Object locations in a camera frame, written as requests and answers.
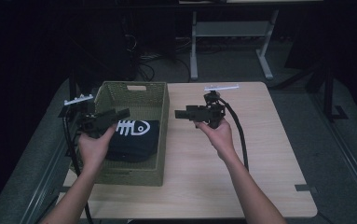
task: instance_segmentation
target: wicker basket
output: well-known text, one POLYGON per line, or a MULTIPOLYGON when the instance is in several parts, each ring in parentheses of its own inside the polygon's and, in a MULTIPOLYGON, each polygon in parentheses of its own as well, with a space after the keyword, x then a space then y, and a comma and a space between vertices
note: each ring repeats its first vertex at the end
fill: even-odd
POLYGON ((106 81, 100 87, 96 99, 96 113, 111 108, 116 111, 128 108, 131 120, 159 120, 158 153, 147 161, 103 163, 97 184, 161 186, 164 175, 166 134, 170 98, 164 82, 116 82, 106 81))

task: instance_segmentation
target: white clip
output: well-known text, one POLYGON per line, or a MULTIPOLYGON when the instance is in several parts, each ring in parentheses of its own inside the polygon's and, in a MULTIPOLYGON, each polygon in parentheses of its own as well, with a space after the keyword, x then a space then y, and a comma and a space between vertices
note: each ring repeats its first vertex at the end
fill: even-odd
POLYGON ((238 89, 240 86, 239 84, 236 84, 235 86, 213 86, 211 85, 210 87, 204 87, 205 91, 222 91, 222 90, 233 90, 233 89, 238 89))
POLYGON ((71 104, 76 104, 76 103, 79 103, 79 102, 83 102, 83 101, 87 101, 87 100, 90 100, 90 99, 93 99, 93 95, 89 95, 89 96, 84 96, 83 94, 81 94, 79 96, 79 98, 75 98, 74 100, 72 101, 64 101, 64 105, 71 105, 71 104))

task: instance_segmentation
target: dark background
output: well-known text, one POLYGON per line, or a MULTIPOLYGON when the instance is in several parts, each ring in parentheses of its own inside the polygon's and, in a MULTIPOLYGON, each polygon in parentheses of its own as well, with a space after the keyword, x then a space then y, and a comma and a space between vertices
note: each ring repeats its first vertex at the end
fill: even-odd
MULTIPOLYGON (((64 3, 76 6, 76 1, 64 3)), ((0 1, 0 192, 65 79, 76 74, 76 81, 83 83, 82 91, 103 79, 131 80, 136 55, 125 50, 128 43, 123 33, 136 30, 143 47, 156 48, 152 40, 161 41, 164 48, 158 50, 173 57, 169 51, 172 37, 186 34, 184 27, 190 27, 191 22, 187 12, 153 11, 137 12, 132 21, 122 25, 120 15, 62 13, 56 10, 60 5, 61 1, 0 1), (160 17, 176 24, 156 32, 155 27, 162 27, 160 17), (110 32, 100 33, 108 27, 110 32), (113 41, 106 41, 106 35, 113 41), (86 51, 72 38, 78 38, 86 51), (102 51, 98 44, 116 50, 102 51), (98 55, 97 60, 86 52, 98 55)), ((287 66, 305 69, 324 60, 357 104, 357 1, 325 1, 306 11, 283 8, 273 39, 287 36, 295 41, 287 66)))

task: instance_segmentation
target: white logo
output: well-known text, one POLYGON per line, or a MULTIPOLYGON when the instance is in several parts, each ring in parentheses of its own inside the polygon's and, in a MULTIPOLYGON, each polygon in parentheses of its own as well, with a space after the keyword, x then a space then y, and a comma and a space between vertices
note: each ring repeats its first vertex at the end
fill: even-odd
POLYGON ((149 125, 149 123, 143 120, 120 120, 117 124, 117 132, 120 131, 120 135, 123 135, 124 132, 125 136, 128 135, 129 131, 131 135, 143 135, 147 133, 150 128, 151 126, 149 125))

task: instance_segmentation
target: human hand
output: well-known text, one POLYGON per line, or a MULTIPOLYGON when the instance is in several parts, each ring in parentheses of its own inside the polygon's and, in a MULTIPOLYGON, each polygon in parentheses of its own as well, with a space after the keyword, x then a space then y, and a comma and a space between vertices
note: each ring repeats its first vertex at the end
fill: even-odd
POLYGON ((237 157, 237 153, 233 145, 230 124, 225 119, 221 119, 219 126, 216 129, 212 129, 204 122, 194 123, 210 139, 211 144, 218 152, 219 158, 221 158, 223 161, 227 161, 232 157, 237 157))
POLYGON ((82 133, 78 140, 78 146, 82 161, 84 163, 83 171, 98 172, 101 170, 103 160, 108 151, 109 141, 115 133, 117 124, 113 124, 106 132, 98 139, 89 137, 86 133, 82 133))

